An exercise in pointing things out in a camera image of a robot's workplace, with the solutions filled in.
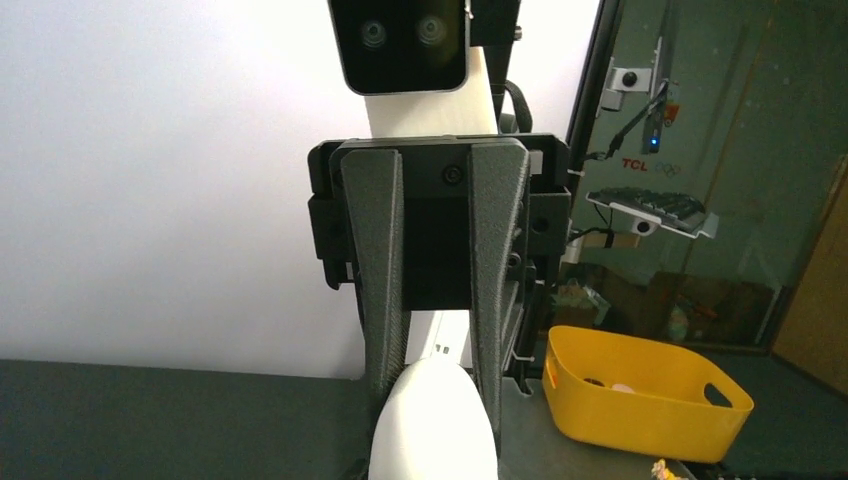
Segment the white earbud charging case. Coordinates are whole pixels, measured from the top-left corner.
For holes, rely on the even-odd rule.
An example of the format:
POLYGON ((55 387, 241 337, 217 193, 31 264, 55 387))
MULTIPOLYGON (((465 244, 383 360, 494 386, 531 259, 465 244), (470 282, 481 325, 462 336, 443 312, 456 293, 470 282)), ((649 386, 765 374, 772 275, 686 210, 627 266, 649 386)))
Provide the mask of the white earbud charging case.
POLYGON ((493 429, 469 374, 429 357, 406 367, 374 429, 369 479, 497 479, 493 429))

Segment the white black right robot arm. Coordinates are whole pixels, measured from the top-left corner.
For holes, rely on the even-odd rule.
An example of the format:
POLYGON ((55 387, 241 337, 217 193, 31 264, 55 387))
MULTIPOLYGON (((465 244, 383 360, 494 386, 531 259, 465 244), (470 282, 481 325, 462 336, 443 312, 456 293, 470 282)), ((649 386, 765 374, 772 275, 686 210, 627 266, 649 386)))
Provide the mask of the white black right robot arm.
POLYGON ((568 237, 569 147, 542 133, 502 133, 485 54, 449 92, 369 96, 371 133, 325 140, 307 157, 308 202, 327 285, 353 285, 373 417, 405 372, 415 311, 466 310, 471 399, 483 432, 501 430, 501 381, 551 286, 568 237))

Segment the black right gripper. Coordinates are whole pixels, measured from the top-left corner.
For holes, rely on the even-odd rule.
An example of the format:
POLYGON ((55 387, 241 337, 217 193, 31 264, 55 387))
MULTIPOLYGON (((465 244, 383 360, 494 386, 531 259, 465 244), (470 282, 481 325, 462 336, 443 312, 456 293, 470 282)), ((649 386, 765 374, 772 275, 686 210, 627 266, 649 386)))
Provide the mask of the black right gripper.
POLYGON ((550 134, 330 140, 309 152, 308 208, 327 285, 355 282, 358 267, 373 414, 404 368, 408 310, 471 306, 474 381, 500 436, 506 278, 521 297, 555 282, 569 163, 569 146, 550 134), (541 170, 526 181, 527 152, 540 154, 541 170))

